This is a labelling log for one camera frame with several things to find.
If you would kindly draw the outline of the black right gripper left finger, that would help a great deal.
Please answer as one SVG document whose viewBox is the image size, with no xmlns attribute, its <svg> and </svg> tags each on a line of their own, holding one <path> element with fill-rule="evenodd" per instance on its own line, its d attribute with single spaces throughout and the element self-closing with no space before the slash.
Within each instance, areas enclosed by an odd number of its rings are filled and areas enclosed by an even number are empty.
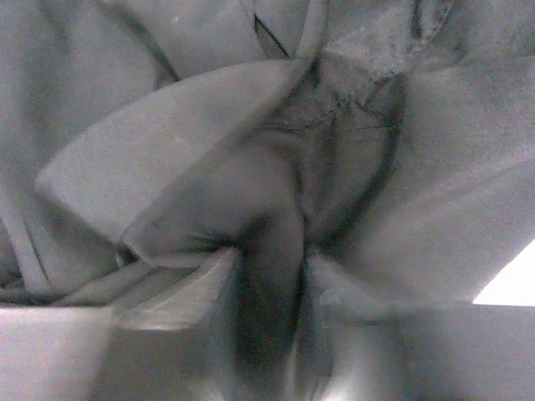
<svg viewBox="0 0 535 401">
<path fill-rule="evenodd" d="M 192 274 L 135 307 L 118 311 L 119 327 L 174 331 L 219 316 L 233 304 L 238 250 L 222 249 Z"/>
</svg>

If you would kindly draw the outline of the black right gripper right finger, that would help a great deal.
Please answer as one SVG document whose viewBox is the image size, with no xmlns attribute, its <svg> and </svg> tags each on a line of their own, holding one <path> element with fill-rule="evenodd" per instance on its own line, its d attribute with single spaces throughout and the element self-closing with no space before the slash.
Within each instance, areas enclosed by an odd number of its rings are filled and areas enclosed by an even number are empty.
<svg viewBox="0 0 535 401">
<path fill-rule="evenodd" d="M 399 302 L 381 297 L 322 255 L 306 258 L 305 276 L 314 313 L 325 323 L 383 322 L 395 318 L 401 310 Z"/>
</svg>

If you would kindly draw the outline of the black shirt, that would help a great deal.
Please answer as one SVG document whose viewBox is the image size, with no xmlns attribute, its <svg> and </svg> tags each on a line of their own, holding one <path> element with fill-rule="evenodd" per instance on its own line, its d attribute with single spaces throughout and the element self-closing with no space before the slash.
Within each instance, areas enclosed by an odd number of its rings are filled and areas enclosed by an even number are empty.
<svg viewBox="0 0 535 401">
<path fill-rule="evenodd" d="M 531 1 L 4 1 L 1 298 L 105 305 L 314 252 L 472 300 L 534 237 Z"/>
</svg>

